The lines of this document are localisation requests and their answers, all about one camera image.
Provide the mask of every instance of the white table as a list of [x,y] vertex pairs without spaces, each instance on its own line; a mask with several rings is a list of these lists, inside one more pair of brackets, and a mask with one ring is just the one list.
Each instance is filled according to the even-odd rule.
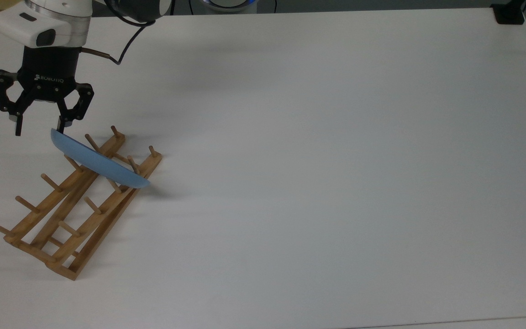
[[[134,29],[94,19],[116,56]],[[21,46],[0,35],[0,69]],[[325,329],[526,317],[526,25],[490,9],[165,17],[66,133],[166,158],[77,281],[1,239],[0,329]],[[70,166],[0,113],[0,224]],[[102,200],[110,187],[90,193]],[[89,214],[77,210],[74,223]]]

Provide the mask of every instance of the plate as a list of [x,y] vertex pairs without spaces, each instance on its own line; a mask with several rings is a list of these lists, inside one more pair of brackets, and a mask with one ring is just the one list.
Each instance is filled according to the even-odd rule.
[[150,184],[150,181],[147,179],[96,152],[85,144],[57,132],[56,129],[50,131],[50,137],[52,137],[54,146],[64,152],[66,156],[99,175],[134,189],[140,189]]

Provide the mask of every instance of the gray floor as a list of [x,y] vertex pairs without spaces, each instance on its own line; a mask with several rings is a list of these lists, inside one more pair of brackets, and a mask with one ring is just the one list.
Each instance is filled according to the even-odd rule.
[[[194,14],[204,12],[200,0],[177,0],[174,15],[190,15],[189,1]],[[392,9],[430,8],[488,8],[491,4],[505,4],[507,0],[277,0],[277,12],[329,12],[329,11],[372,11]],[[101,4],[96,12],[106,13]],[[274,0],[259,0],[259,13],[271,13]]]

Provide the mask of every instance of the black cable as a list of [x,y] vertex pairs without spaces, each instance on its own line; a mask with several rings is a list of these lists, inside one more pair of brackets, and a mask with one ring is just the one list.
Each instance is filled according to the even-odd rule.
[[172,0],[172,4],[169,7],[169,16],[173,16],[173,14],[174,14],[174,6],[176,6],[176,0]]
[[123,52],[121,52],[121,56],[119,57],[119,60],[116,60],[115,58],[113,58],[111,55],[107,54],[107,53],[104,53],[104,52],[100,52],[98,50],[94,50],[94,49],[90,49],[90,48],[81,48],[81,52],[82,53],[86,53],[86,54],[92,54],[92,55],[95,55],[95,56],[99,56],[101,58],[107,58],[107,59],[110,59],[113,63],[117,64],[117,65],[121,65],[121,62],[123,61],[123,57],[125,57],[125,53],[127,52],[127,50],[129,49],[129,46],[131,46],[131,44],[133,43],[133,40],[135,40],[135,38],[143,31],[143,29],[145,29],[146,27],[140,27],[137,32],[135,32],[135,34],[131,37],[131,39],[129,39],[129,42],[127,42],[127,45],[125,46],[125,48],[123,48]]
[[113,15],[117,16],[121,21],[124,21],[125,23],[129,25],[133,25],[134,27],[148,27],[149,25],[153,25],[155,21],[147,21],[146,23],[137,23],[135,21],[130,21],[128,19],[125,19],[123,15],[121,15],[115,8],[113,8],[113,4],[111,3],[111,0],[105,0],[105,5],[107,5],[107,8],[113,13]]

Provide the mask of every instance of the wooden peg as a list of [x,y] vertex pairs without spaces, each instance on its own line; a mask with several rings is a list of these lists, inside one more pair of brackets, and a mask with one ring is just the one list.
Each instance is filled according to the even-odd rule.
[[157,152],[155,152],[154,148],[152,145],[150,145],[150,152],[152,153],[152,157],[153,158],[156,158],[157,157]]
[[33,204],[27,202],[24,198],[22,198],[21,196],[16,196],[15,197],[15,201],[23,204],[23,206],[25,206],[25,208],[28,208],[29,210],[31,210],[33,213],[35,214],[39,214],[40,213],[40,210],[38,208],[36,208]]
[[63,245],[62,242],[58,241],[56,238],[53,238],[53,237],[48,238],[48,241],[52,242],[52,244],[54,244],[55,246],[59,248]]
[[131,167],[133,168],[133,171],[139,175],[139,168],[137,167],[137,163],[135,163],[133,161],[133,157],[128,155],[127,156],[127,160],[129,161],[129,164],[131,165]]
[[122,162],[124,163],[129,163],[129,160],[127,160],[127,158],[125,158],[125,156],[122,156],[121,154],[113,154],[113,156],[119,160],[121,160]]
[[97,215],[100,215],[102,214],[103,212],[96,206],[96,204],[94,202],[92,202],[92,200],[88,197],[88,196],[85,196],[84,197],[84,202],[86,202],[86,204],[88,204],[88,206],[90,206],[90,208],[92,208],[92,210],[97,214]]
[[77,232],[76,229],[73,229],[72,227],[70,227],[70,225],[68,225],[64,221],[59,221],[58,222],[58,226],[62,227],[63,229],[65,229],[66,231],[68,231],[69,233],[71,233],[73,236],[75,236],[77,238],[81,236],[81,234],[79,232]]
[[99,152],[99,153],[100,153],[100,148],[99,148],[99,146],[94,142],[94,140],[92,139],[92,137],[90,137],[89,134],[84,135],[84,138],[86,138],[86,140],[88,140],[88,142],[90,143],[90,145],[92,146],[92,148],[95,149],[96,152]]
[[50,186],[52,186],[52,188],[55,189],[57,192],[62,192],[62,188],[59,185],[57,185],[56,183],[54,183],[54,181],[52,179],[50,179],[50,177],[48,177],[48,175],[42,174],[42,175],[40,175],[40,177],[42,177],[42,179],[44,179],[46,181],[46,183],[48,183]]
[[70,162],[71,165],[73,165],[73,167],[77,170],[77,172],[82,173],[83,170],[76,161],[69,158],[66,154],[64,155],[64,157],[66,158],[66,160],[68,160],[68,162]]
[[15,233],[13,233],[12,231],[9,231],[5,227],[2,227],[1,225],[0,225],[0,232],[5,234],[5,235],[9,235],[10,237],[14,237],[15,236]]
[[113,131],[113,135],[115,135],[116,138],[121,137],[121,133],[117,131],[117,128],[115,128],[115,126],[111,126],[111,130]]
[[113,187],[113,189],[115,189],[115,192],[117,193],[123,193],[123,191],[121,191],[121,188],[119,188],[119,185],[117,185],[117,183],[115,183],[114,181],[110,180],[110,179],[107,179],[109,181],[109,184],[111,184],[111,186]]

